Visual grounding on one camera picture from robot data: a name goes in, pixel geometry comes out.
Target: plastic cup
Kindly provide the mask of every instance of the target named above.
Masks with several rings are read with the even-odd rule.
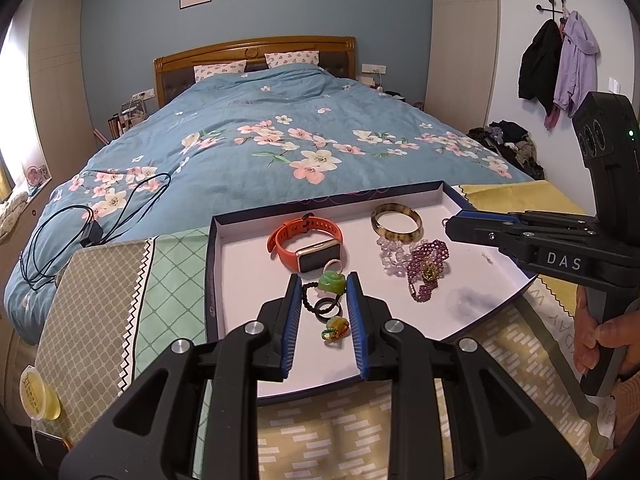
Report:
[[[27,366],[20,376],[20,400],[31,420],[56,420],[60,416],[58,396],[33,366]]]

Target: tray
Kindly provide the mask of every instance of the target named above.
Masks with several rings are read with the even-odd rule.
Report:
[[[378,235],[370,213],[385,202],[415,209],[424,224],[424,236],[447,243],[450,257],[446,275],[427,303],[416,303],[406,278],[389,276],[380,261]],[[432,339],[451,341],[484,321],[525,290],[533,277],[523,273],[497,249],[459,244],[447,238],[443,220],[461,209],[473,209],[455,189],[443,182],[401,186],[357,194],[282,204],[217,216],[213,219],[207,254],[206,324],[209,341],[223,338],[235,327],[255,319],[263,303],[284,295],[290,271],[266,250],[269,235],[286,220],[306,212],[336,222],[344,237],[343,273],[356,270],[366,295],[386,301],[393,316],[415,326]],[[388,213],[380,218],[387,228],[415,229],[406,216]],[[288,245],[289,250],[330,238],[309,232]],[[317,281],[322,270],[302,274],[303,282]],[[314,304],[316,291],[309,291]],[[343,316],[348,318],[346,298]],[[302,309],[296,353],[284,383],[259,383],[258,397],[298,396],[338,386],[359,375],[350,336],[339,343],[321,339],[324,326]]]

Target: smartwatch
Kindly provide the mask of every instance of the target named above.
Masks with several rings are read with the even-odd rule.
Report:
[[[333,238],[309,247],[297,250],[295,253],[287,251],[282,243],[291,240],[297,235],[308,231],[320,231],[331,235]],[[269,237],[267,250],[272,253],[278,251],[280,261],[292,272],[309,272],[322,269],[330,260],[339,260],[342,250],[342,232],[340,228],[324,218],[318,218],[313,213],[308,213],[302,218],[290,222],[284,222]]]

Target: purple jacket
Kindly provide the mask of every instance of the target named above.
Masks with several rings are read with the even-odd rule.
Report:
[[[588,92],[598,89],[596,54],[600,49],[589,25],[575,10],[566,20],[564,34],[554,103],[572,117]]]

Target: power adapter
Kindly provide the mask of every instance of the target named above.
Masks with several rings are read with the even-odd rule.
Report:
[[[96,220],[91,220],[91,222],[84,227],[82,230],[82,236],[80,237],[80,245],[82,247],[92,247],[97,245],[102,240],[102,235],[104,231],[100,224]]]

